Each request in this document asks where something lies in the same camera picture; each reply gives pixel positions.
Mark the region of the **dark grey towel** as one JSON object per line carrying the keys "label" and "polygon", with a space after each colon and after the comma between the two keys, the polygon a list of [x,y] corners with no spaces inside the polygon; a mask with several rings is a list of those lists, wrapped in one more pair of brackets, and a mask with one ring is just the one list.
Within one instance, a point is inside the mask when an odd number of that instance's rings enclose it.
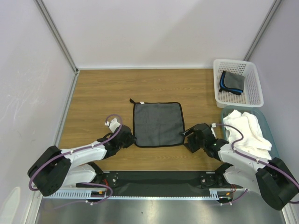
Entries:
{"label": "dark grey towel", "polygon": [[185,131],[182,106],[179,102],[135,102],[133,106],[133,135],[140,148],[174,147],[184,143]]}

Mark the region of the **blue and grey towel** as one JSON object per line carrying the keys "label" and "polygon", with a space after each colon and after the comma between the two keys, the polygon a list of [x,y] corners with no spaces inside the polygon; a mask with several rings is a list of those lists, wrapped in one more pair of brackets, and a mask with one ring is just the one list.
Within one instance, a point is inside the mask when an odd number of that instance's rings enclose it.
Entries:
{"label": "blue and grey towel", "polygon": [[226,91],[240,96],[244,91],[244,84],[245,76],[223,71],[219,81],[219,92]]}

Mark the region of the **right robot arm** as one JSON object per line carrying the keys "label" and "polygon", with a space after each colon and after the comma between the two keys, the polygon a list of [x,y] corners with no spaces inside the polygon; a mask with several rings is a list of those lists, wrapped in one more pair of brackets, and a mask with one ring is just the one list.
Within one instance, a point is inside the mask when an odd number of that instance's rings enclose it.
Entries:
{"label": "right robot arm", "polygon": [[273,209],[281,210],[288,203],[297,204],[293,198],[299,193],[299,183],[280,158],[271,160],[251,155],[236,147],[240,138],[229,143],[216,138],[213,128],[217,124],[196,124],[181,132],[187,139],[184,146],[190,152],[203,149],[211,158],[223,164],[216,169],[215,182],[219,187],[238,185],[259,194]]}

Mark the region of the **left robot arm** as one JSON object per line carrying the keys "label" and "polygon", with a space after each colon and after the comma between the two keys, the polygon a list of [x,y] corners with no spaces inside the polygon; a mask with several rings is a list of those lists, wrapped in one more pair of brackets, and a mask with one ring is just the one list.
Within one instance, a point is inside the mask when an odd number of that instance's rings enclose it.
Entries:
{"label": "left robot arm", "polygon": [[136,137],[126,125],[109,127],[110,132],[96,141],[81,147],[59,149],[50,146],[28,170],[28,187],[50,196],[68,185],[97,187],[103,181],[101,169],[93,164],[116,155],[122,148],[135,143]]}

